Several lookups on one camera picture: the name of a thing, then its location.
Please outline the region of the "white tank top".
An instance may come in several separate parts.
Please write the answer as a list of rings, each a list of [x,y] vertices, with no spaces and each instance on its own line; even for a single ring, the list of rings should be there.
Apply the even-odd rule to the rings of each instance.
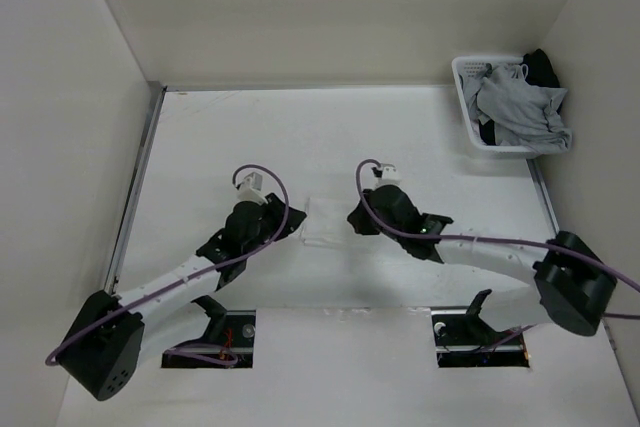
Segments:
[[[346,201],[322,197],[309,197],[305,205],[307,215],[302,225],[300,239],[307,247],[351,248],[360,243],[358,236],[347,222],[354,205]]]

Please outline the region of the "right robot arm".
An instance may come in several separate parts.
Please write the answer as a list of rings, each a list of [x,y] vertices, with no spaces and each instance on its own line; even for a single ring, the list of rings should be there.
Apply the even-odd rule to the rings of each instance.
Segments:
[[[585,261],[599,257],[576,234],[561,231],[543,249],[481,243],[470,229],[464,232],[467,240],[425,240],[425,235],[453,235],[454,220],[419,212],[396,185],[366,189],[362,195],[347,216],[356,234],[382,234],[413,258],[466,265],[522,283],[506,292],[480,289],[463,320],[471,340],[487,342],[498,332],[523,324],[554,323],[579,336],[596,334],[617,279]]]

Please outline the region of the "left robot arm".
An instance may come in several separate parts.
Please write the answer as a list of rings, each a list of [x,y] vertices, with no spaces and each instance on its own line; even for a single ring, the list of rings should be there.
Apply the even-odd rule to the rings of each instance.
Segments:
[[[271,193],[238,202],[224,226],[186,262],[120,294],[99,290],[82,305],[54,360],[98,401],[116,395],[147,358],[224,334],[212,294],[233,282],[250,256],[296,232],[307,215]]]

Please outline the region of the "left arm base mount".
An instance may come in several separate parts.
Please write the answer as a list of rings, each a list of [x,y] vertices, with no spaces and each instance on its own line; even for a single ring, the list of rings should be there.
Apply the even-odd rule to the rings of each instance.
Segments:
[[[185,354],[164,353],[162,369],[251,369],[254,360],[257,312],[227,310],[210,296],[191,303],[207,316],[203,333],[182,342],[174,350]]]

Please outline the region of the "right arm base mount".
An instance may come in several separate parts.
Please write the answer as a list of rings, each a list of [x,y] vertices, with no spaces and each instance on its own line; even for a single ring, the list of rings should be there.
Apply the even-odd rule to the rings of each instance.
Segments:
[[[435,310],[431,322],[439,368],[528,368],[526,328],[496,331],[480,318],[492,293],[480,291],[464,310]]]

